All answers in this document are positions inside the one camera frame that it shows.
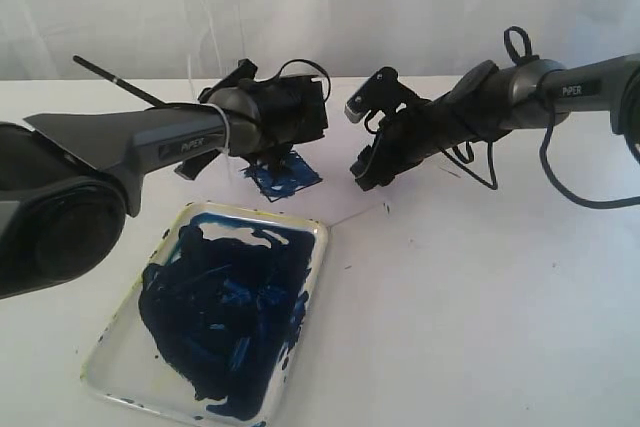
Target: blue painted square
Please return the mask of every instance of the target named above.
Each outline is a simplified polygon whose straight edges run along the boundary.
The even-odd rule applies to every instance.
[[[277,176],[273,176],[266,165],[252,165],[242,172],[253,179],[269,202],[291,197],[299,190],[322,182],[318,173],[293,150],[284,157]]]

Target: white tabletop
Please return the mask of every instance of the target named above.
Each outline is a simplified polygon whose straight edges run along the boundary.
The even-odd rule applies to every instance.
[[[406,82],[434,97],[455,80]],[[362,79],[335,82],[330,108],[342,108]],[[186,81],[138,84],[190,98]],[[14,122],[144,107],[104,81],[4,82],[0,102],[0,120]],[[541,139],[515,132],[496,144],[498,192],[437,156],[383,189],[388,209],[332,228],[275,425],[638,425],[640,209],[565,200],[542,173]],[[569,118],[550,157],[579,194],[640,192],[640,168],[606,114]],[[474,168],[486,172],[483,160]],[[175,425],[92,397],[78,376],[163,230],[201,200],[193,195],[171,169],[149,175],[141,214],[100,266],[0,301],[2,425]]]

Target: white backdrop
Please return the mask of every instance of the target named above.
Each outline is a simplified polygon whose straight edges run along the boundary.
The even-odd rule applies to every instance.
[[[506,63],[512,24],[569,66],[640,52],[640,0],[0,0],[0,79],[89,77],[73,54],[129,78],[184,78],[187,54],[195,77],[244,56],[262,76],[302,56],[332,75],[463,73]]]

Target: blue paint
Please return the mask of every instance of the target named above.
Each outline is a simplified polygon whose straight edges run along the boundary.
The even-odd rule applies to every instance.
[[[262,195],[270,202],[293,196],[299,190],[322,182],[322,178],[297,152],[289,152],[276,173],[266,165],[252,165],[243,170],[245,178],[253,179]]]
[[[205,239],[204,223],[253,229],[269,246]],[[314,244],[309,232],[200,214],[180,229],[170,261],[143,272],[140,315],[163,359],[196,400],[226,397],[207,411],[257,415],[274,367],[300,335]]]

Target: paint tray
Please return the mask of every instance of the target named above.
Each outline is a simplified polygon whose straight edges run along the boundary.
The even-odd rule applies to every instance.
[[[109,399],[110,401],[120,403],[130,408],[168,417],[176,421],[193,425],[230,424],[240,426],[258,425],[260,427],[264,427],[272,421],[275,409],[286,385],[287,375],[292,365],[293,356],[295,355],[295,346],[300,333],[300,328],[302,326],[305,313],[308,312],[314,284],[322,264],[322,257],[328,242],[328,232],[321,224],[311,220],[266,214],[258,211],[211,203],[193,204],[187,206],[187,208],[180,214],[175,224],[165,232],[160,246],[149,259],[149,264],[151,266],[148,269],[145,269],[144,273],[145,292],[152,291],[155,295],[155,292],[159,290],[157,285],[154,286],[150,283],[151,280],[154,282],[156,281],[155,277],[149,277],[150,275],[158,275],[158,273],[160,273],[161,275],[158,276],[160,279],[163,278],[163,272],[161,269],[167,268],[167,266],[172,266],[172,269],[176,269],[176,266],[178,265],[182,268],[183,265],[187,265],[184,262],[191,262],[189,260],[191,258],[189,257],[189,255],[191,255],[188,250],[189,244],[187,244],[187,240],[185,240],[189,237],[185,232],[192,232],[194,226],[197,226],[197,228],[202,231],[204,239],[215,240],[218,242],[215,244],[217,246],[232,245],[228,243],[220,244],[220,241],[236,242],[234,245],[248,244],[250,246],[258,246],[257,248],[263,249],[260,250],[260,252],[263,252],[264,249],[268,249],[271,252],[277,247],[282,249],[277,251],[278,256],[281,255],[280,252],[291,252],[291,249],[294,249],[294,247],[295,249],[298,249],[293,250],[298,252],[298,254],[296,254],[297,257],[295,257],[295,259],[298,260],[290,261],[292,257],[286,256],[289,254],[282,257],[285,261],[281,262],[281,264],[286,265],[288,266],[286,268],[293,270],[282,271],[281,269],[284,267],[273,267],[273,264],[277,263],[274,262],[273,259],[279,259],[280,257],[272,257],[269,262],[265,261],[273,272],[277,272],[277,274],[274,275],[278,275],[280,278],[283,278],[283,275],[289,276],[289,272],[291,272],[291,275],[294,275],[293,272],[299,273],[299,269],[302,269],[303,271],[303,275],[295,277],[296,280],[293,283],[286,284],[289,286],[291,295],[295,296],[287,297],[287,299],[295,300],[293,304],[283,303],[283,310],[278,311],[287,312],[286,319],[282,321],[283,317],[280,316],[278,317],[278,321],[274,321],[272,324],[267,324],[268,328],[272,329],[270,332],[286,332],[286,335],[282,338],[282,343],[279,343],[279,336],[275,334],[269,336],[264,333],[265,322],[263,322],[263,317],[260,316],[262,314],[256,317],[258,319],[262,319],[260,322],[255,321],[255,319],[251,317],[251,319],[254,320],[248,321],[247,331],[249,333],[240,336],[239,340],[234,337],[237,329],[233,330],[229,327],[230,330],[233,330],[234,335],[229,334],[225,339],[227,344],[231,345],[231,347],[228,350],[224,350],[220,347],[223,354],[225,352],[229,353],[227,356],[228,359],[225,355],[218,352],[218,346],[215,345],[213,351],[218,355],[218,357],[215,358],[215,362],[219,362],[219,357],[221,356],[222,364],[215,364],[216,368],[212,370],[210,378],[216,379],[215,375],[220,375],[220,368],[225,372],[225,376],[220,377],[221,379],[235,379],[233,376],[239,376],[240,374],[238,372],[242,372],[242,369],[245,366],[240,364],[240,367],[237,367],[237,358],[239,357],[237,355],[238,351],[243,355],[246,352],[244,357],[245,359],[254,359],[254,361],[256,361],[255,359],[261,359],[259,361],[259,365],[261,367],[259,369],[251,369],[248,364],[243,374],[245,377],[238,377],[242,381],[238,380],[236,382],[234,380],[235,383],[231,382],[229,384],[237,384],[240,385],[241,388],[234,387],[235,390],[231,389],[230,393],[226,397],[218,398],[217,400],[212,400],[211,398],[196,400],[196,388],[194,388],[189,380],[179,374],[167,363],[167,361],[169,361],[175,365],[176,359],[168,356],[169,358],[165,360],[165,355],[168,355],[167,353],[170,352],[166,349],[166,345],[168,344],[157,344],[147,325],[143,323],[138,305],[139,297],[143,290],[143,276],[141,275],[140,279],[134,284],[118,311],[114,314],[104,333],[100,336],[96,347],[91,352],[83,367],[81,379],[95,393],[105,399]],[[304,239],[304,241],[298,242],[295,240],[296,245],[289,245],[288,239]],[[299,252],[307,252],[307,250],[308,256],[306,254],[299,254]],[[222,266],[223,271],[230,272],[234,268],[234,265],[232,264],[233,262],[225,263],[225,265]],[[258,272],[261,268],[262,267],[255,267]],[[170,270],[164,271],[165,279],[167,278],[168,272],[170,272]],[[220,272],[213,272],[207,275],[209,277],[215,277],[222,274]],[[265,278],[272,279],[273,277],[272,274],[269,274],[269,276]],[[269,302],[273,302],[274,298],[278,299],[278,295],[280,295],[278,294],[274,297],[274,290],[272,286],[275,281],[272,280],[265,281],[267,282],[266,287],[264,283],[261,284],[261,286],[251,287],[251,289],[249,289],[250,292],[247,293],[243,290],[245,287],[238,287],[235,280],[233,282],[229,280],[232,279],[232,277],[225,279],[226,280],[224,281],[220,280],[223,284],[223,287],[220,288],[226,289],[227,286],[230,286],[232,289],[224,290],[224,295],[222,297],[220,297],[222,294],[218,291],[212,292],[211,295],[217,295],[217,299],[226,299],[225,301],[233,299],[233,302],[241,302],[243,303],[243,308],[251,307],[253,305],[251,302],[254,302],[255,305],[260,304],[262,306],[261,309],[264,309],[265,306],[272,305],[269,304]],[[180,292],[182,292],[180,289],[184,289],[184,285],[198,285],[198,288],[208,288],[206,282],[201,278],[195,279],[194,282],[192,282],[192,280],[193,279],[186,279],[185,281],[184,278],[181,278],[181,284],[178,284],[178,282],[176,282],[175,285],[167,284],[166,288]],[[298,283],[300,284],[299,289],[296,288],[295,292],[293,292],[294,287],[298,285]],[[211,310],[215,310],[215,315],[220,315],[219,309],[216,310],[212,307]],[[145,321],[148,322],[149,317],[148,314],[146,314],[148,310],[144,310],[144,312]],[[185,325],[196,325],[197,327],[194,328],[194,332],[196,332],[196,334],[193,334],[193,336],[195,336],[194,338],[201,339],[204,337],[198,336],[207,336],[206,338],[209,339],[207,346],[211,346],[211,339],[214,339],[213,342],[215,343],[217,342],[215,339],[218,339],[218,337],[209,337],[209,334],[202,330],[202,325],[206,325],[207,322],[211,322],[208,325],[209,328],[213,329],[213,332],[216,329],[226,328],[224,326],[225,319],[221,319],[219,317],[215,319],[207,318],[207,316],[214,314],[206,311],[197,312],[196,315],[202,316],[204,320],[201,322],[193,316],[187,316],[189,318],[185,319],[184,323]],[[156,315],[154,318],[164,321],[164,312],[163,315]],[[189,342],[191,342],[191,337],[189,337],[191,335],[192,334],[189,333],[187,337]],[[259,347],[262,348],[261,346],[264,345],[268,347],[264,348],[266,350],[258,350]],[[188,357],[186,359],[182,359],[182,361],[189,364],[189,362],[191,362],[191,358]],[[253,393],[257,392],[257,394],[252,394],[253,396],[248,397],[245,396],[246,398],[243,397],[243,395],[245,395],[244,393],[247,391],[246,386],[249,385],[244,382],[247,378],[246,375],[251,376],[254,375],[253,372],[258,371],[264,372],[265,374],[261,377],[261,381],[255,384],[258,385],[258,387],[252,387],[249,389]]]

